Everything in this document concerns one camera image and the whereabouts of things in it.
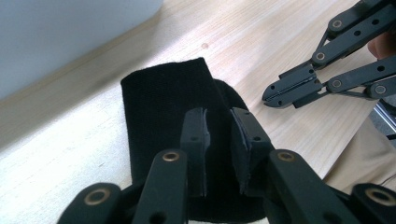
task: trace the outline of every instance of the wood grain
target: wood grain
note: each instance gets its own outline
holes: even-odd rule
[[[1,101],[0,223],[54,223],[90,184],[130,185],[120,80],[197,57],[240,93],[276,148],[297,151],[325,176],[375,102],[330,95],[273,109],[261,98],[279,74],[311,56],[329,19],[354,3],[165,1],[149,21]],[[373,61],[361,49],[319,78]]]

